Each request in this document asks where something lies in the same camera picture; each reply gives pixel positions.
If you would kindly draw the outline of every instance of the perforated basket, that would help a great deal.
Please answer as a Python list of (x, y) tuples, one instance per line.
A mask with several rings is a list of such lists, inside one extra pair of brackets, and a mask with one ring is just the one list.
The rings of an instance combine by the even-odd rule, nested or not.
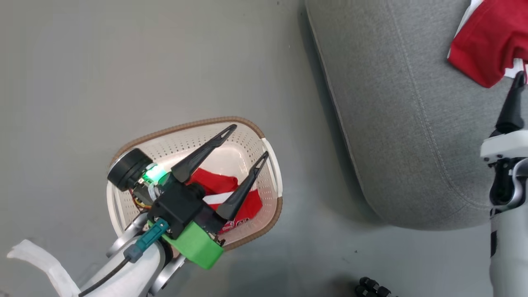
[[(264, 133), (255, 124), (240, 117), (221, 117), (171, 127), (127, 143), (110, 164), (124, 152), (137, 147), (169, 171), (174, 164), (231, 124), (237, 124), (238, 128), (211, 153), (201, 168), (242, 181), (263, 152), (269, 152), (269, 159), (253, 186), (259, 192), (262, 208), (253, 219), (220, 235), (221, 239), (225, 239), (224, 249), (230, 250), (267, 233), (279, 219), (282, 209), (282, 178), (277, 158)], [(110, 182), (106, 195), (112, 226), (120, 236), (139, 211), (130, 194), (119, 191)]]

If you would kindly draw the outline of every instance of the brown basket rim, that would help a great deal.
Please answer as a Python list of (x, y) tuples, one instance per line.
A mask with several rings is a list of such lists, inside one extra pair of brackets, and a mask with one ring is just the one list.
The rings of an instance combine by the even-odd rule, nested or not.
[[(186, 123), (186, 124), (182, 124), (182, 125), (177, 125), (177, 126), (173, 126), (173, 127), (167, 128), (167, 129), (163, 129), (163, 130), (157, 131), (157, 132), (153, 132), (153, 133), (147, 134), (145, 136), (142, 136), (140, 138), (136, 138), (136, 139), (128, 142), (127, 144), (122, 146), (117, 151), (117, 153), (112, 158), (109, 166), (111, 166), (114, 163), (114, 161), (117, 160), (117, 158), (119, 158), (119, 156), (121, 156), (123, 153), (129, 151), (134, 146), (137, 146), (137, 145), (139, 145), (141, 143), (145, 143), (145, 142), (147, 142), (149, 140), (152, 140), (152, 139), (155, 139), (155, 138), (158, 138), (158, 137), (170, 134), (170, 133), (174, 133), (174, 132), (178, 132), (178, 131), (181, 131), (181, 130), (185, 130), (185, 129), (195, 128), (195, 127), (200, 127), (200, 126), (205, 126), (205, 125), (211, 125), (211, 124), (226, 123), (226, 122), (235, 122), (235, 123), (244, 124), (244, 125), (250, 127), (255, 133), (257, 133), (259, 138), (264, 138), (265, 137), (264, 133), (262, 132), (262, 130), (260, 130), (260, 128), (257, 125), (255, 125), (250, 120), (242, 118), (242, 117), (231, 116), (231, 117), (217, 117), (217, 118), (210, 118), (210, 119), (204, 119), (204, 120), (197, 120), (195, 122)], [(232, 243), (230, 243), (228, 245), (225, 245), (223, 247), (224, 250), (225, 251), (232, 250), (232, 249), (237, 248), (239, 246), (242, 246), (242, 245), (244, 245), (246, 243), (249, 243), (249, 242), (259, 238), (260, 236), (266, 234), (267, 232), (269, 232), (269, 230), (271, 230), (273, 228), (273, 226), (275, 226), (275, 224), (277, 223), (277, 220), (279, 219), (281, 211), (282, 211), (282, 197), (278, 197), (277, 198), (277, 208), (275, 209), (275, 213), (273, 214), (273, 217), (272, 217), (271, 221), (266, 226), (264, 226), (263, 229), (261, 229), (260, 231), (258, 231), (256, 233), (253, 233), (253, 234), (251, 234), (249, 236), (246, 236), (246, 237), (244, 237), (242, 239), (239, 239), (239, 240), (237, 240), (235, 242), (232, 242)]]

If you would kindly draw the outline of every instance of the concrete floor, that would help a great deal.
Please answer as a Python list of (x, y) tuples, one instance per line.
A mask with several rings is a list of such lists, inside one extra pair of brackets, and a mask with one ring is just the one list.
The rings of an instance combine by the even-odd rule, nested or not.
[[(362, 276), (401, 297), (492, 296), (488, 226), (406, 230), (368, 208), (303, 1), (2, 0), (0, 90), (2, 255), (31, 238), (82, 284), (115, 239), (105, 175), (117, 149), (236, 115), (275, 149), (281, 219), (210, 271), (184, 266), (161, 296), (352, 296)], [(0, 267), (0, 296), (56, 296), (28, 264)]]

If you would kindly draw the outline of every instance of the gray cushion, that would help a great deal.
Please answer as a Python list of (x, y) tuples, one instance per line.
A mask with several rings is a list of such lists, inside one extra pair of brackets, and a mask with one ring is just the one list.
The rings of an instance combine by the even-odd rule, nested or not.
[(468, 5), (307, 3), (357, 177), (371, 207), (390, 224), (455, 229), (489, 215), (493, 170), (479, 150), (512, 80), (486, 89), (446, 61)]

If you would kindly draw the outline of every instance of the black wheel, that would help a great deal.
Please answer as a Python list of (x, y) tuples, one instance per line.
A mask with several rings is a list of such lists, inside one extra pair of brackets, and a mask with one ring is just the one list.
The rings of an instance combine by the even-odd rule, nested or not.
[(144, 152), (135, 148), (112, 164), (107, 178), (120, 191), (132, 189), (152, 162)]

